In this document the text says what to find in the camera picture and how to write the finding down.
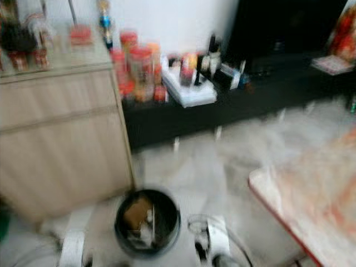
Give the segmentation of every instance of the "black bucket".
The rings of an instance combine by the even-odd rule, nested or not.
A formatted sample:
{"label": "black bucket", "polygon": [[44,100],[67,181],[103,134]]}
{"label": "black bucket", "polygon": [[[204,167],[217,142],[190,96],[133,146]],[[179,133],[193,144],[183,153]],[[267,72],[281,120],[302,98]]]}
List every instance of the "black bucket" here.
{"label": "black bucket", "polygon": [[[123,216],[131,205],[140,198],[148,199],[159,217],[156,228],[164,228],[164,236],[161,237],[159,245],[154,248],[138,249],[128,239],[130,228],[126,224]],[[140,190],[130,193],[119,207],[115,221],[115,233],[118,243],[125,252],[134,258],[151,258],[161,255],[169,250],[175,243],[180,232],[181,216],[172,198],[157,190]]]}

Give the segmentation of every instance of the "plastic container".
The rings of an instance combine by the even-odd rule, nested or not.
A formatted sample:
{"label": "plastic container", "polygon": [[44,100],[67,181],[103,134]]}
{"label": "plastic container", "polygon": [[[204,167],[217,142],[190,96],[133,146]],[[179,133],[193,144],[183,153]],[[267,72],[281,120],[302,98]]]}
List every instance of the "plastic container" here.
{"label": "plastic container", "polygon": [[137,102],[151,101],[154,97],[154,85],[137,85],[135,86],[135,99]]}
{"label": "plastic container", "polygon": [[[129,226],[125,223],[124,214],[138,199],[144,197],[155,207],[155,228],[157,244],[151,248],[138,249],[130,238]],[[167,252],[178,239],[181,226],[181,215],[176,204],[168,195],[157,190],[140,190],[126,196],[120,205],[116,220],[115,234],[119,245],[134,258],[153,258]]]}
{"label": "plastic container", "polygon": [[36,62],[38,68],[49,67],[50,63],[48,62],[46,49],[40,49],[34,51],[33,56],[34,56],[34,61]]}
{"label": "plastic container", "polygon": [[190,87],[192,84],[194,70],[184,69],[180,72],[180,84],[181,86]]}
{"label": "plastic container", "polygon": [[134,47],[130,50],[130,72],[136,83],[153,81],[152,52],[148,47]]}
{"label": "plastic container", "polygon": [[8,52],[8,57],[12,62],[12,66],[17,71],[25,71],[28,69],[27,57],[24,52]]}
{"label": "plastic container", "polygon": [[113,61],[116,78],[118,83],[128,83],[130,80],[130,75],[128,73],[126,55],[124,51],[113,49],[110,53],[111,59]]}
{"label": "plastic container", "polygon": [[154,65],[161,64],[161,47],[158,43],[148,43],[147,47],[152,51],[152,62]]}
{"label": "plastic container", "polygon": [[166,102],[167,88],[163,85],[156,86],[154,99],[158,103]]}
{"label": "plastic container", "polygon": [[162,84],[162,66],[161,65],[154,65],[154,81],[155,81],[155,85]]}
{"label": "plastic container", "polygon": [[128,83],[122,83],[118,85],[121,101],[124,106],[131,106],[135,103],[135,83],[130,81]]}
{"label": "plastic container", "polygon": [[120,33],[121,49],[129,53],[130,49],[137,46],[137,33],[134,31],[122,31]]}

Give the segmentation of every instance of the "tiled floor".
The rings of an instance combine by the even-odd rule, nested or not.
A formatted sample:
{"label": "tiled floor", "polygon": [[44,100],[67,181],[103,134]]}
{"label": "tiled floor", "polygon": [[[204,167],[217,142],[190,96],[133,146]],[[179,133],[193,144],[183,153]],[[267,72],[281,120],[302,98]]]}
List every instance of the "tiled floor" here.
{"label": "tiled floor", "polygon": [[[117,266],[121,261],[131,266],[196,266],[194,237],[185,224],[189,214],[206,213],[225,218],[227,226],[248,248],[255,266],[284,264],[300,254],[300,247],[251,194],[247,183],[250,171],[288,161],[342,135],[355,123],[343,103],[320,103],[309,115],[301,109],[287,110],[282,121],[271,116],[226,127],[220,141],[214,140],[212,132],[204,132],[182,138],[178,152],[173,152],[172,144],[163,144],[135,153],[138,185],[162,188],[178,203],[182,213],[179,240],[157,261],[132,260],[119,253],[113,233],[108,230],[120,203],[120,199],[114,199],[96,208],[88,225],[101,230],[88,232],[90,246],[86,246],[86,254],[90,251],[94,266]],[[29,240],[23,237],[24,243]],[[0,266],[7,267],[2,259],[8,256],[4,251],[12,243],[9,235],[0,246]]]}

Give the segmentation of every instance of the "wooden drawer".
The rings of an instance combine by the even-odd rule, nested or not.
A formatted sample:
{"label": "wooden drawer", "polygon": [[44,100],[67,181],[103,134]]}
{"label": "wooden drawer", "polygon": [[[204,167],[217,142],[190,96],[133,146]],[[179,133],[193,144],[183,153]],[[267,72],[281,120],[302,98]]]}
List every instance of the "wooden drawer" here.
{"label": "wooden drawer", "polygon": [[88,115],[0,136],[0,194],[32,222],[131,187],[117,113]]}
{"label": "wooden drawer", "polygon": [[0,129],[115,104],[109,71],[8,83],[0,86]]}

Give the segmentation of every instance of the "power cord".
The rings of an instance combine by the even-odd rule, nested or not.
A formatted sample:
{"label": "power cord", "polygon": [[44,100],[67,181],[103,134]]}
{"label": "power cord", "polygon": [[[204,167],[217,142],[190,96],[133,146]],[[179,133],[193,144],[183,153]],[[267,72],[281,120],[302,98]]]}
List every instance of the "power cord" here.
{"label": "power cord", "polygon": [[[219,223],[220,221],[212,216],[206,215],[206,214],[195,214],[191,215],[188,218],[188,229],[195,235],[199,235],[203,232],[207,231],[207,226],[208,226],[208,219],[211,221],[215,221],[216,223]],[[214,227],[217,230],[220,230],[223,232],[225,235],[228,236],[228,238],[238,247],[238,249],[242,252],[244,255],[246,261],[249,263],[250,267],[253,267],[252,261],[246,252],[246,249],[244,249],[244,246],[242,243],[239,241],[239,239],[234,235],[234,233],[226,227],[226,229],[222,229],[216,224],[213,224],[209,222],[209,225]]]}

